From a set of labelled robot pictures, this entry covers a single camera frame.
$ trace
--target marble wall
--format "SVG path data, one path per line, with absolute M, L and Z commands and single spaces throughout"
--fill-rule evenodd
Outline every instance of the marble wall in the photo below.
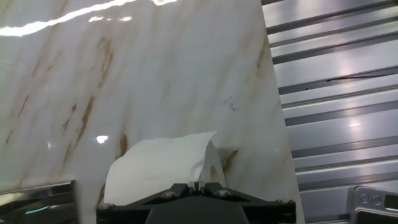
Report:
M 260 1 L 0 1 L 1 191 L 76 180 L 94 223 L 135 142 L 205 131 L 228 187 L 303 222 Z

